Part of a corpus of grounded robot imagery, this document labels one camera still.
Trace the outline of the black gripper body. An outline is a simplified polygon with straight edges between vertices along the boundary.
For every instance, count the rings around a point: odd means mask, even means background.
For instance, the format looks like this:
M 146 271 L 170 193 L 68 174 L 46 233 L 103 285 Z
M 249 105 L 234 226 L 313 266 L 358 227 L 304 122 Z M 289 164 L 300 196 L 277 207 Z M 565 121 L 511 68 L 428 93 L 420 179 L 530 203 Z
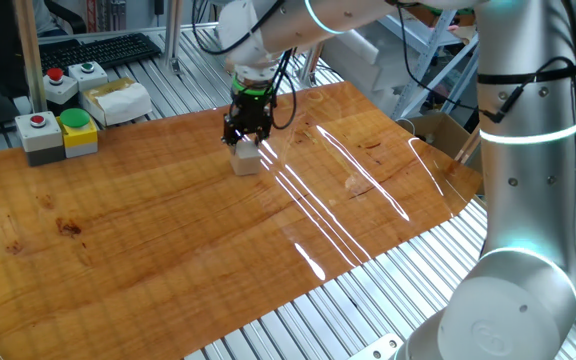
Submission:
M 272 120 L 269 94 L 232 93 L 232 103 L 225 115 L 227 132 L 269 132 Z

